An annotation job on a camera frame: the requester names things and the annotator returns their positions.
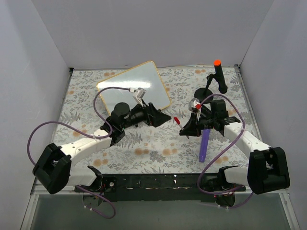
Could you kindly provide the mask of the red white marker pen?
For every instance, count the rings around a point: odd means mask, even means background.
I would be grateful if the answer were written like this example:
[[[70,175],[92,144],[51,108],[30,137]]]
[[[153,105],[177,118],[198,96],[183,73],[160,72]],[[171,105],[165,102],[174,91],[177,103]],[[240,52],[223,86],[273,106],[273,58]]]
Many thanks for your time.
[[[178,126],[180,127],[180,130],[183,130],[183,126],[181,125],[180,120],[174,116],[174,121],[178,124]]]

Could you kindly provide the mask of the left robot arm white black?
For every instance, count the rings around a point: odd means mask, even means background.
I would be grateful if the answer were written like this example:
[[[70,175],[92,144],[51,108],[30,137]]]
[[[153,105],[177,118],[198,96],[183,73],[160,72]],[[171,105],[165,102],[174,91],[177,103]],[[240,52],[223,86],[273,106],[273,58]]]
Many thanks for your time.
[[[80,185],[96,192],[102,186],[103,175],[93,166],[76,169],[78,162],[117,144],[128,127],[141,122],[159,127],[169,120],[171,116],[156,109],[152,103],[138,104],[132,109],[127,103],[118,103],[106,122],[92,135],[62,146],[47,145],[34,166],[33,174],[50,194],[61,191],[67,185]]]

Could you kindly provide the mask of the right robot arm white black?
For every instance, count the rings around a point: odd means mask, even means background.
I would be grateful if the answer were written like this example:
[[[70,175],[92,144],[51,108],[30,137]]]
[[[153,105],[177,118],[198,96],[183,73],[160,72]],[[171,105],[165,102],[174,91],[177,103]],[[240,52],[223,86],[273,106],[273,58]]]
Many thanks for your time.
[[[263,143],[246,131],[242,121],[229,116],[224,100],[213,100],[207,108],[198,99],[192,99],[189,110],[190,119],[180,130],[181,136],[199,137],[202,131],[215,129],[248,158],[246,167],[225,166],[219,169],[216,180],[220,189],[226,191],[233,185],[243,185],[259,195],[290,186],[285,151]]]

